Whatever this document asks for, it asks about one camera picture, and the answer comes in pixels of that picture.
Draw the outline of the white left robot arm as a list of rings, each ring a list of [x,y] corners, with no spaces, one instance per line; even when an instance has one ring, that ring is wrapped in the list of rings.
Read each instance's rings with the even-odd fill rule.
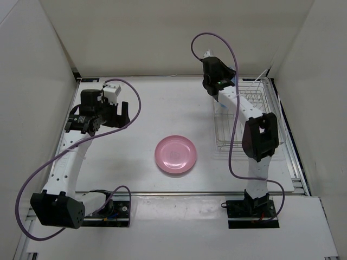
[[[85,217],[112,214],[114,204],[107,191],[93,191],[76,198],[76,182],[87,150],[101,126],[121,128],[130,122],[128,103],[117,113],[120,85],[87,89],[80,93],[80,104],[72,108],[61,144],[63,156],[55,162],[41,193],[34,193],[30,205],[45,226],[78,229]]]

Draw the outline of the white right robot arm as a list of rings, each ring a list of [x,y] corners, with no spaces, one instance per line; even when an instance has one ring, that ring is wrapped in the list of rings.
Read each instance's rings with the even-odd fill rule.
[[[233,114],[235,123],[243,127],[241,145],[248,157],[243,209],[247,215],[255,217],[264,212],[269,203],[269,163],[279,146],[277,117],[256,108],[240,94],[236,71],[219,58],[208,56],[201,62],[202,84],[207,93],[225,106]]]

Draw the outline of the pink plastic plate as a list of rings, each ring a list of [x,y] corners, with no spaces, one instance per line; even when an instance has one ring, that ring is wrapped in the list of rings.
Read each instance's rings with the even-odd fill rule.
[[[155,148],[155,162],[167,174],[184,174],[197,160],[197,149],[188,138],[171,135],[162,139]]]

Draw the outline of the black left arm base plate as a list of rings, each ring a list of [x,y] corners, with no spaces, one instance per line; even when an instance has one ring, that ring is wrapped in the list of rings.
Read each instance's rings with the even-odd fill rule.
[[[82,227],[91,228],[128,228],[130,198],[126,195],[113,196],[100,212],[84,218]]]

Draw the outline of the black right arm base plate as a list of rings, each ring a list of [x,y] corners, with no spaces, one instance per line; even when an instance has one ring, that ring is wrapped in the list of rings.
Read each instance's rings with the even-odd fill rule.
[[[277,229],[280,227],[273,200],[250,213],[243,200],[227,200],[221,204],[227,210],[228,229]]]

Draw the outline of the blue plastic plate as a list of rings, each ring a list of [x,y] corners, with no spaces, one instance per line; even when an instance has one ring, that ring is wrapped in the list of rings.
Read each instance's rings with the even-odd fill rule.
[[[234,84],[233,86],[224,87],[219,91],[218,102],[219,104],[225,108],[229,109],[232,112],[236,112],[239,109],[239,72],[237,69],[234,69],[235,76],[231,79],[231,82]]]

